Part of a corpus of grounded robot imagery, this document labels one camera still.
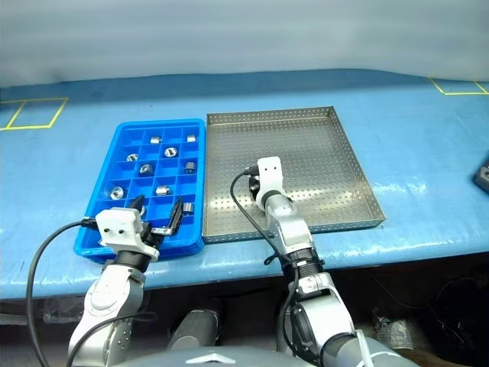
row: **metal bearing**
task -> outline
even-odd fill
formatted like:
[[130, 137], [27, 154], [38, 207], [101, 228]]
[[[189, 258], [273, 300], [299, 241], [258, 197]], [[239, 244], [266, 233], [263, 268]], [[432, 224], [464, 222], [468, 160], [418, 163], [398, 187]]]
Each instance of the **metal bearing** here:
[[124, 189], [120, 186], [114, 187], [110, 192], [110, 198], [112, 200], [119, 200], [124, 197]]
[[171, 194], [171, 190], [168, 186], [166, 185], [162, 185], [162, 186], [158, 186], [156, 188], [156, 194], [157, 196], [166, 196], [166, 195], [170, 195]]
[[160, 136], [152, 136], [150, 138], [150, 144], [160, 144], [163, 139]]
[[165, 149], [165, 157], [167, 158], [173, 158], [173, 157], [176, 157], [176, 155], [178, 154], [178, 150], [176, 148], [167, 148]]
[[183, 203], [182, 211], [183, 211], [183, 214], [193, 214], [193, 204], [192, 203]]
[[138, 160], [138, 155], [136, 153], [128, 155], [127, 158], [125, 158], [127, 162], [132, 162], [132, 161], [137, 161]]
[[153, 174], [153, 172], [154, 172], [153, 165], [149, 163], [143, 164], [139, 168], [139, 174], [141, 176], [150, 176]]
[[185, 173], [186, 174], [194, 174], [197, 171], [197, 165], [195, 162], [186, 162], [185, 163]]

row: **floor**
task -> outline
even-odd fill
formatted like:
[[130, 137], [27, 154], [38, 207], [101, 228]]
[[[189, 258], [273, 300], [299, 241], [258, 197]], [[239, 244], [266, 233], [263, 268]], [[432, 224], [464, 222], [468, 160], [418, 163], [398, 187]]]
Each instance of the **floor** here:
[[[371, 268], [368, 273], [364, 269], [334, 271], [332, 276], [356, 327], [374, 336], [371, 311], [378, 307], [384, 316], [407, 318], [415, 348], [432, 352], [426, 335], [412, 318], [413, 312], [393, 301], [368, 274], [375, 276], [398, 302], [419, 305], [433, 298], [447, 279], [467, 274], [480, 264], [487, 266], [487, 254]], [[147, 308], [158, 312], [160, 319], [155, 323], [135, 325], [128, 358], [164, 350], [171, 331], [186, 312], [215, 299], [220, 300], [223, 310], [220, 345], [275, 350], [275, 318], [285, 290], [282, 278], [262, 278], [148, 291]], [[37, 302], [39, 317], [46, 305], [45, 300]], [[0, 306], [3, 313], [23, 312], [21, 302]], [[67, 343], [74, 327], [75, 323], [38, 323], [45, 353], [53, 367], [64, 365]], [[38, 365], [25, 326], [0, 326], [0, 331], [1, 367]]]

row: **white wall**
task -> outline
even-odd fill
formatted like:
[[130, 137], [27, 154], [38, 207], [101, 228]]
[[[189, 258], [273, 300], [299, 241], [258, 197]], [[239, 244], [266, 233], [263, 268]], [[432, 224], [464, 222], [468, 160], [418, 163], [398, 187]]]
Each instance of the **white wall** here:
[[489, 80], [488, 0], [0, 2], [0, 86], [326, 68]]

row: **black cable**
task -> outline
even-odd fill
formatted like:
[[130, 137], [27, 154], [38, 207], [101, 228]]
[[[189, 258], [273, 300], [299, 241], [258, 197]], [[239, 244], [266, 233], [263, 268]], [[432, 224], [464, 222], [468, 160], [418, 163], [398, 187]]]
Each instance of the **black cable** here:
[[295, 296], [296, 294], [296, 289], [298, 285], [299, 285], [299, 269], [295, 268], [292, 287], [289, 290], [289, 294], [287, 295], [285, 302], [283, 303], [282, 310], [280, 310], [280, 317], [278, 318], [278, 322], [279, 322], [278, 330], [282, 332], [285, 343], [292, 351], [294, 351], [295, 348], [290, 342], [289, 336], [287, 335], [287, 331], [285, 330], [285, 314], [287, 312], [287, 308], [289, 308], [290, 303], [292, 302], [293, 296]]
[[475, 282], [475, 279], [474, 278], [471, 278], [471, 277], [461, 277], [461, 278], [456, 278], [456, 279], [450, 279], [448, 281], [445, 282], [445, 284], [441, 287], [440, 291], [438, 292], [438, 294], [436, 295], [435, 299], [433, 301], [431, 301], [430, 303], [431, 304], [435, 304], [436, 302], [438, 302], [438, 300], [440, 299], [440, 297], [442, 296], [443, 292], [445, 291], [445, 289], [450, 285], [452, 284], [453, 282], [455, 281], [473, 281]]
[[372, 273], [370, 273], [367, 269], [362, 269], [365, 273], [368, 274], [368, 276], [370, 278], [372, 278], [373, 281], [375, 281], [375, 283], [377, 283], [379, 285], [379, 287], [381, 287], [385, 293], [387, 293], [389, 295], [390, 298], [393, 299], [394, 302], [396, 302], [398, 305], [400, 305], [401, 307], [404, 307], [404, 308], [408, 308], [410, 310], [425, 310], [427, 308], [427, 306], [412, 306], [410, 304], [405, 304], [404, 302], [401, 302], [400, 300], [398, 300], [396, 298], [396, 296], [394, 296], [390, 291], [389, 289], [383, 285], [381, 283], [381, 281], [379, 281]]
[[[289, 336], [287, 335], [286, 328], [285, 328], [285, 315], [287, 313], [287, 309], [290, 307], [290, 305], [293, 302], [293, 298], [296, 295], [298, 285], [299, 285], [299, 269], [295, 268], [292, 287], [289, 291], [289, 295], [287, 296], [285, 302], [283, 303], [283, 308], [280, 312], [280, 317], [279, 317], [279, 326], [277, 329], [282, 330], [282, 334], [283, 334], [283, 338], [285, 340], [285, 343], [290, 348], [290, 350], [292, 351], [294, 356], [299, 356], [301, 359], [310, 363], [311, 365], [318, 365], [317, 362], [311, 360], [310, 358], [305, 356], [299, 349], [297, 349], [296, 344], [290, 341]], [[292, 325], [292, 309], [290, 309], [290, 324]]]
[[289, 294], [288, 294], [288, 296], [287, 296], [287, 298], [285, 300], [285, 303], [283, 304], [283, 308], [282, 308], [282, 310], [280, 312], [280, 315], [279, 315], [279, 326], [278, 326], [277, 330], [281, 330], [282, 331], [283, 338], [285, 339], [285, 342], [286, 342], [287, 346], [290, 348], [290, 350], [292, 350], [292, 353], [294, 354], [294, 356], [295, 355], [298, 355], [304, 361], [306, 361], [308, 363], [311, 363], [313, 365], [317, 365], [317, 363], [315, 363], [314, 361], [311, 361], [310, 359], [308, 359], [305, 355], [303, 355], [290, 342], [290, 339], [289, 339], [289, 337], [287, 335], [287, 331], [285, 330], [285, 313], [286, 313], [287, 309], [289, 308], [290, 304], [292, 303], [293, 298], [296, 295], [297, 287], [299, 285], [299, 269], [296, 266], [297, 260], [291, 261], [290, 259], [288, 259], [287, 256], [281, 255], [279, 253], [279, 251], [278, 251], [278, 248], [271, 241], [270, 237], [268, 237], [267, 233], [265, 233], [265, 231], [254, 221], [254, 219], [251, 218], [251, 216], [248, 214], [248, 212], [245, 210], [245, 208], [243, 208], [243, 206], [238, 202], [238, 199], [236, 199], [235, 185], [236, 185], [236, 183], [238, 182], [238, 180], [241, 177], [243, 177], [243, 176], [245, 176], [247, 174], [251, 174], [250, 171], [251, 171], [250, 169], [247, 169], [247, 170], [241, 172], [238, 176], [235, 177], [235, 179], [231, 183], [231, 187], [229, 189], [229, 193], [231, 194], [231, 198], [235, 202], [235, 204], [238, 207], [238, 209], [241, 210], [241, 212], [246, 217], [246, 219], [253, 225], [253, 227], [258, 231], [258, 233], [260, 233], [263, 236], [263, 238], [268, 242], [268, 244], [270, 245], [270, 247], [274, 250], [274, 254], [272, 256], [269, 256], [269, 257], [267, 257], [265, 259], [265, 261], [264, 261], [265, 265], [269, 265], [275, 258], [279, 258], [280, 263], [282, 264], [282, 266], [289, 266], [289, 265], [294, 266], [294, 279], [293, 279], [293, 284], [292, 284], [292, 287], [291, 287], [291, 289], [289, 291]]
[[36, 352], [37, 359], [39, 359], [40, 365], [42, 367], [49, 367], [49, 363], [46, 360], [46, 356], [44, 355], [42, 348], [39, 344], [39, 339], [37, 338], [36, 326], [34, 324], [34, 305], [33, 305], [33, 288], [34, 288], [34, 276], [36, 274], [37, 263], [39, 262], [40, 256], [43, 254], [46, 247], [53, 241], [59, 234], [63, 233], [67, 229], [81, 226], [82, 221], [73, 222], [70, 224], [66, 224], [65, 226], [59, 228], [56, 232], [50, 235], [37, 250], [36, 254], [32, 258], [31, 266], [29, 267], [29, 275], [28, 275], [28, 283], [27, 290], [25, 294], [25, 313], [27, 314], [28, 319], [28, 330], [29, 336], [31, 338], [32, 345], [34, 347], [34, 351]]
[[246, 217], [246, 219], [253, 225], [253, 227], [258, 231], [258, 233], [260, 233], [263, 238], [265, 239], [265, 241], [268, 242], [268, 245], [271, 246], [271, 248], [274, 250], [275, 252], [275, 256], [274, 257], [280, 257], [280, 253], [278, 252], [278, 249], [277, 247], [275, 246], [275, 244], [272, 242], [272, 240], [270, 239], [270, 237], [268, 237], [267, 233], [265, 233], [265, 231], [258, 225], [258, 223], [256, 223], [254, 221], [253, 218], [251, 218], [251, 216], [248, 214], [248, 212], [245, 210], [245, 208], [243, 208], [243, 206], [238, 202], [238, 199], [236, 199], [236, 195], [235, 195], [235, 185], [236, 183], [238, 182], [238, 180], [243, 177], [244, 175], [248, 174], [247, 171], [243, 171], [241, 172], [238, 176], [235, 177], [235, 179], [232, 181], [231, 183], [231, 187], [229, 189], [229, 193], [231, 194], [231, 198], [233, 199], [233, 201], [235, 202], [236, 206], [238, 207], [238, 209], [241, 210], [241, 212], [243, 213], [243, 215]]
[[[149, 317], [151, 316], [152, 318], [148, 319], [140, 319], [140, 317]], [[78, 353], [79, 349], [82, 347], [82, 344], [93, 334], [99, 331], [101, 328], [104, 326], [107, 326], [110, 323], [114, 323], [116, 321], [121, 321], [121, 320], [126, 320], [126, 319], [131, 319], [132, 317], [138, 317], [137, 321], [141, 322], [152, 322], [157, 319], [157, 315], [155, 312], [140, 312], [140, 313], [130, 313], [124, 316], [117, 316], [117, 317], [112, 317], [110, 319], [104, 320], [101, 323], [98, 323], [94, 327], [91, 327], [81, 338], [79, 338], [78, 342], [73, 346], [73, 348], [70, 351], [70, 354], [68, 355], [68, 360], [66, 361], [66, 367], [71, 367], [73, 364], [73, 360], [75, 359], [76, 354]]]

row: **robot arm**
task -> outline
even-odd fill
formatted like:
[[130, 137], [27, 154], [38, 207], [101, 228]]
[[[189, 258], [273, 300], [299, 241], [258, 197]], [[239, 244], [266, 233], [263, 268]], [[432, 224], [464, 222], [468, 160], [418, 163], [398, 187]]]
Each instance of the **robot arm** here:
[[[142, 206], [143, 199], [138, 197], [131, 206]], [[142, 222], [141, 208], [106, 209], [96, 216], [100, 243], [112, 248], [116, 256], [85, 296], [82, 319], [70, 339], [70, 355], [94, 326], [114, 317], [121, 320], [109, 322], [91, 334], [75, 350], [74, 365], [106, 367], [124, 361], [131, 340], [131, 315], [143, 301], [144, 272], [150, 262], [158, 259], [157, 248], [163, 236], [178, 230], [182, 206], [178, 200], [166, 228], [151, 228], [149, 222]]]
[[322, 268], [306, 221], [285, 195], [280, 159], [261, 158], [257, 165], [259, 175], [253, 182], [257, 205], [266, 213], [292, 293], [288, 299], [293, 339], [290, 345], [294, 352], [318, 365], [416, 366], [355, 330], [331, 276]]

